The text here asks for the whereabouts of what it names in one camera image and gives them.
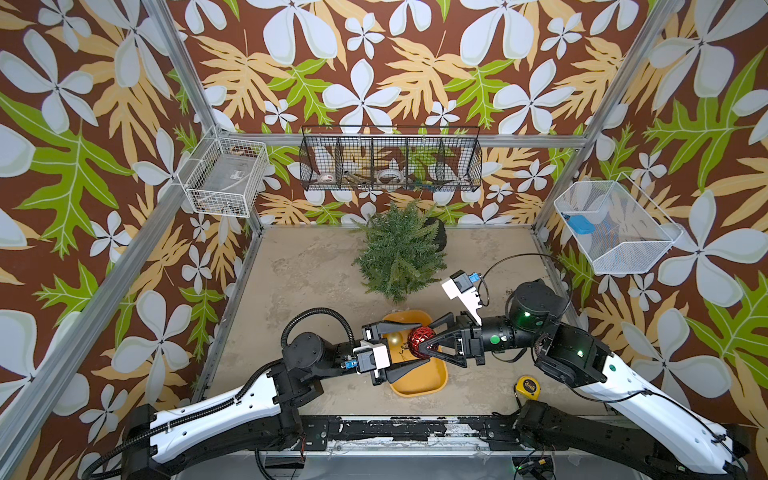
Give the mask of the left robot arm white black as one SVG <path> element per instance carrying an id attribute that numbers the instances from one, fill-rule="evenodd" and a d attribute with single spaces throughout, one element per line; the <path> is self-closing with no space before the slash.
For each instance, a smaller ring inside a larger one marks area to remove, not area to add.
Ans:
<path id="1" fill-rule="evenodd" d="M 381 321 L 356 339 L 349 322 L 327 307 L 307 309 L 280 337 L 280 358 L 259 367 L 243 386 L 175 410 L 140 409 L 122 442 L 83 466 L 84 479 L 171 479 L 235 450 L 285 448 L 303 435 L 298 409 L 318 398 L 327 378 L 351 373 L 390 384 L 427 364 L 429 356 L 396 363 L 387 335 L 406 325 Z"/>

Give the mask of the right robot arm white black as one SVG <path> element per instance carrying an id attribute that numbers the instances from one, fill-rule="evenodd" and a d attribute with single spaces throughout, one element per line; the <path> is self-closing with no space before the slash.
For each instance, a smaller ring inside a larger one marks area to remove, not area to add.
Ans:
<path id="1" fill-rule="evenodd" d="M 520 409 L 514 429 L 530 447 L 578 450 L 614 461 L 651 479 L 744 479 L 748 448 L 737 427 L 709 421 L 636 373 L 587 331 L 562 322 L 569 302 L 543 280 L 520 284 L 500 316 L 482 318 L 475 286 L 464 273 L 444 282 L 466 309 L 430 324 L 434 335 L 410 346 L 421 357 L 460 367 L 482 365 L 489 353 L 531 353 L 533 364 L 578 397 L 614 409 L 624 428 L 566 414 L 544 402 Z"/>

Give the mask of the gold ball ornament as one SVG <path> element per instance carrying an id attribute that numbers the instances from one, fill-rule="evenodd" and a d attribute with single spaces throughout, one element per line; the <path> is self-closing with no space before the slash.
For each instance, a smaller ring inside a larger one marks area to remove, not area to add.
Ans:
<path id="1" fill-rule="evenodd" d="M 408 334 L 404 331 L 392 332 L 386 335 L 389 354 L 393 364 L 405 362 L 411 358 L 407 337 Z"/>

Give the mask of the red faceted ball ornament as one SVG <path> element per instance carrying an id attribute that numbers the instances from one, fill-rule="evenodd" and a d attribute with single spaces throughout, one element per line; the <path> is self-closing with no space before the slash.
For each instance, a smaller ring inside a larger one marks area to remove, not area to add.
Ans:
<path id="1" fill-rule="evenodd" d="M 407 347 L 410 354 L 414 358 L 426 359 L 428 354 L 424 354 L 421 351 L 421 345 L 432 339 L 435 336 L 435 332 L 428 326 L 420 326 L 412 329 L 407 336 Z"/>

